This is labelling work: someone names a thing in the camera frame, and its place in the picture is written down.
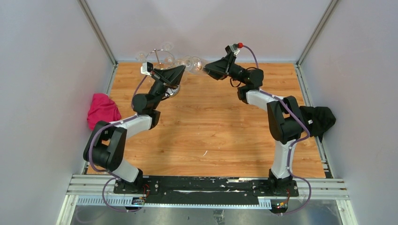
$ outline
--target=pink cloth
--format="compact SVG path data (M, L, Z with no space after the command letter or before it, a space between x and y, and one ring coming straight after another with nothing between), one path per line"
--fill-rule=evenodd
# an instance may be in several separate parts
M90 110L87 113L88 127L94 130L95 124L98 121L111 122L120 120L122 116L120 115L119 109L116 103L112 101L108 95L103 93L95 93L92 96L92 102Z

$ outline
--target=white wall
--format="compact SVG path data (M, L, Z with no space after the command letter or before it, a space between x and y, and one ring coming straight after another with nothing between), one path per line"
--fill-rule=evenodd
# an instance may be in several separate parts
M260 61L298 60L330 0L88 0L118 60L174 44L209 60L243 42ZM240 61L253 61L244 50Z
M55 224L111 70L76 0L1 2L0 224Z
M360 225L398 214L398 2L342 0L304 62L315 105L336 124L324 144Z

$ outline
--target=gray floor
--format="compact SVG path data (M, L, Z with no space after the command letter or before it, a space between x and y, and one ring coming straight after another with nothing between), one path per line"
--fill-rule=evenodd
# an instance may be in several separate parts
M298 208L301 203L290 200L290 210ZM143 208L136 213L120 213L105 206L84 206L78 208L81 221L96 225L342 225L336 201L312 200L301 211L279 217L268 210L214 210L214 209L179 209L179 208ZM72 225L82 224L76 220Z

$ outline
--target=wooden tabletop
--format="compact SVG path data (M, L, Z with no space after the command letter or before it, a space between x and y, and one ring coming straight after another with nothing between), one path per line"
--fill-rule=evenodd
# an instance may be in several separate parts
M120 63L116 72L110 97L123 118L135 114L130 103L143 78L140 66ZM293 64L260 64L260 68L263 90L295 96L304 105ZM152 84L148 77L138 93L147 93ZM229 79L185 73L178 95L162 101L157 110L159 124L130 138L125 146L124 158L144 175L268 176L275 141L267 112L241 102ZM297 145L292 168L299 176L325 177L313 138Z

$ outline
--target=wooden table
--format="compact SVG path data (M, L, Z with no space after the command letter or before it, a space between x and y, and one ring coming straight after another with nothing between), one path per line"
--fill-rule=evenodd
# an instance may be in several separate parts
M135 114L130 103L143 78L140 65L121 63L116 72L110 97L123 118ZM263 90L293 95L299 105L304 104L293 64L260 64L260 68ZM267 177L275 150L267 113L241 102L228 79L184 76L178 95L157 108L159 124L127 141L125 159L144 175ZM152 84L148 77L138 92L147 93ZM313 138L297 145L292 168L299 176L325 177ZM95 172L89 168L88 173Z

